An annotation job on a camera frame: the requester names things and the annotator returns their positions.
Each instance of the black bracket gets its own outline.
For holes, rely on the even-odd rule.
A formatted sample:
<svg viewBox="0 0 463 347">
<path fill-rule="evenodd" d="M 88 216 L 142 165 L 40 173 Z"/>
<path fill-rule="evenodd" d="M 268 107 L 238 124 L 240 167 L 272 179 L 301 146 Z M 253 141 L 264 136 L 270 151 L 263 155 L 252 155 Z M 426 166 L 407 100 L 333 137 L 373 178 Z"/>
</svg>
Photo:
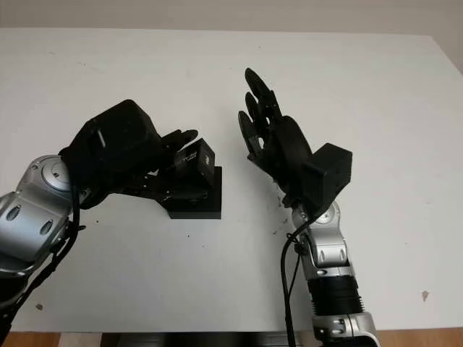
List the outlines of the black bracket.
<svg viewBox="0 0 463 347">
<path fill-rule="evenodd" d="M 156 172 L 139 176 L 121 194 L 157 201 L 172 219 L 221 219 L 222 167 L 204 139 L 180 150 Z"/>
</svg>

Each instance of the wire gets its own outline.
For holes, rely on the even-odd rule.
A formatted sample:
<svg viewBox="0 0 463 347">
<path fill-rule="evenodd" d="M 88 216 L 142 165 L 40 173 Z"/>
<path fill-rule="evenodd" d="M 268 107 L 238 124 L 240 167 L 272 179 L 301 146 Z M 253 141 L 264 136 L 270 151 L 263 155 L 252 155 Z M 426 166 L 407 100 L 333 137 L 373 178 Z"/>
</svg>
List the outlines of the wire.
<svg viewBox="0 0 463 347">
<path fill-rule="evenodd" d="M 296 231 L 288 235 L 288 239 L 283 245 L 281 250 L 281 259 L 280 259 L 280 270 L 281 270 L 281 282 L 283 284 L 283 297 L 284 297 L 284 311 L 285 311 L 285 322 L 286 322 L 286 334 L 288 336 L 289 347 L 296 346 L 296 338 L 294 336 L 294 328 L 292 326 L 292 316 L 291 316 L 291 304 L 289 303 L 289 292 L 288 292 L 288 283 L 286 281 L 286 254 L 288 248 L 294 241 L 297 241 L 297 237 L 302 233 L 310 224 L 311 220 L 302 224 Z"/>
<path fill-rule="evenodd" d="M 301 261 L 301 254 L 297 255 L 297 261 L 296 261 L 296 267 L 294 268 L 294 272 L 292 274 L 292 280 L 291 284 L 289 285 L 289 297 L 291 298 L 291 292 L 292 292 L 292 287 L 294 287 L 294 282 L 296 281 L 296 275 L 297 275 L 297 268 L 299 267 L 299 263 Z"/>
</svg>

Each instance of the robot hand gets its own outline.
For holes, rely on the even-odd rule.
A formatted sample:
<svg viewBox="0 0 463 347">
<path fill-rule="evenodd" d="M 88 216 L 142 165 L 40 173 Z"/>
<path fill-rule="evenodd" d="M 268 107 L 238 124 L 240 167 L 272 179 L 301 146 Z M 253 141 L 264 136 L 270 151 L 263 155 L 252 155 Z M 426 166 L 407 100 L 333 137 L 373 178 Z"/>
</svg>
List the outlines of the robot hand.
<svg viewBox="0 0 463 347">
<path fill-rule="evenodd" d="M 94 207 L 111 193 L 148 197 L 162 205 L 169 200 L 172 209 L 178 202 L 188 208 L 189 200 L 197 208 L 208 199 L 204 177 L 214 180 L 212 150 L 204 140 L 181 150 L 196 137 L 196 130 L 161 137 L 150 117 L 126 100 L 85 123 L 59 155 L 39 157 L 27 167 L 15 192 L 0 197 L 0 345 L 18 309 L 55 271 L 84 228 L 80 208 Z M 208 166 L 200 165 L 199 152 L 207 154 Z"/>
<path fill-rule="evenodd" d="M 350 182 L 352 153 L 325 144 L 312 153 L 301 129 L 282 116 L 275 94 L 251 69 L 245 78 L 252 93 L 245 100 L 249 116 L 240 111 L 239 126 L 248 158 L 269 174 L 286 194 L 298 229 L 289 234 L 281 253 L 286 331 L 295 346 L 286 283 L 286 253 L 295 243 L 305 270 L 315 316 L 315 337 L 325 346 L 379 346 L 371 315 L 363 311 L 357 281 L 339 230 L 339 207 L 334 202 Z"/>
</svg>

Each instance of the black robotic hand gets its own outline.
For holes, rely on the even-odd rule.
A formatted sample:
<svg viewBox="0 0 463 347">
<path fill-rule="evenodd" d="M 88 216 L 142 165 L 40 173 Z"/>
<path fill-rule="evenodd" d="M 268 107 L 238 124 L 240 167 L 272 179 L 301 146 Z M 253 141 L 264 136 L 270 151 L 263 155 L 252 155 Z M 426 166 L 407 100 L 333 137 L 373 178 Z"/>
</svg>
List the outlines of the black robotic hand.
<svg viewBox="0 0 463 347">
<path fill-rule="evenodd" d="M 238 115 L 248 158 L 286 193 L 285 207 L 303 204 L 316 220 L 350 182 L 352 153 L 330 143 L 312 153 L 296 121 L 281 115 L 275 93 L 249 68 L 245 78 L 257 98 L 246 93 L 249 115 Z"/>
</svg>

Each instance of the white table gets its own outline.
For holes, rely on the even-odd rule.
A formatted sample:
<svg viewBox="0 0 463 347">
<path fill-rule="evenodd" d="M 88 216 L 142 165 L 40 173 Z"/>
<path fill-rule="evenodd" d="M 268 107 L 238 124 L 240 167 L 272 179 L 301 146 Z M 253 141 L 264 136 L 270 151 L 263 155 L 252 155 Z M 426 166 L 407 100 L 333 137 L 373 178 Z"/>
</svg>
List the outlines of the white table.
<svg viewBox="0 0 463 347">
<path fill-rule="evenodd" d="M 222 220 L 169 220 L 119 195 L 84 211 L 88 229 L 14 330 L 284 329 L 279 256 L 292 227 L 246 160 L 245 67 L 314 149 L 353 151 L 341 227 L 377 328 L 463 325 L 463 79 L 429 37 L 1 29 L 0 192 L 125 98 L 160 134 L 198 129 L 224 167 Z M 293 315 L 308 329 L 302 277 Z"/>
</svg>

